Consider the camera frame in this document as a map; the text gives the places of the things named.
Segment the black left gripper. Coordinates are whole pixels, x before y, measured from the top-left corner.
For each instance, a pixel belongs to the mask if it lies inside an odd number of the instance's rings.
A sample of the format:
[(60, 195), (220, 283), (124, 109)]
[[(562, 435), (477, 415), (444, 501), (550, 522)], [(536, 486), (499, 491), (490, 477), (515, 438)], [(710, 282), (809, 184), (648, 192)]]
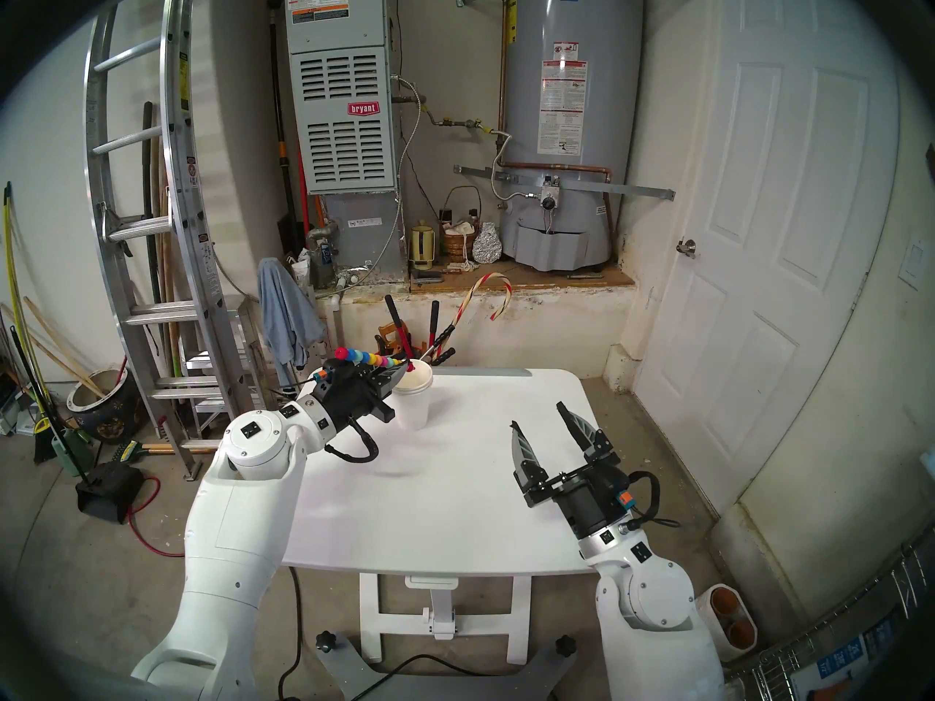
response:
[(387, 398), (408, 371), (409, 364), (322, 367), (319, 403), (335, 430), (343, 430), (364, 416), (389, 424), (394, 409), (387, 404)]

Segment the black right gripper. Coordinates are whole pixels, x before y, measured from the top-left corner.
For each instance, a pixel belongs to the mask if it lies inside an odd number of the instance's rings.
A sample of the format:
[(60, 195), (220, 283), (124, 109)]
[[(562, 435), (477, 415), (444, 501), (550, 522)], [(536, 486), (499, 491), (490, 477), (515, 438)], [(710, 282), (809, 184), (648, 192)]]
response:
[(556, 503), (576, 539), (585, 539), (632, 509), (630, 479), (621, 471), (620, 458), (602, 430), (563, 402), (557, 403), (557, 411), (583, 452), (585, 464), (549, 478), (518, 422), (511, 422), (513, 475), (528, 507)]

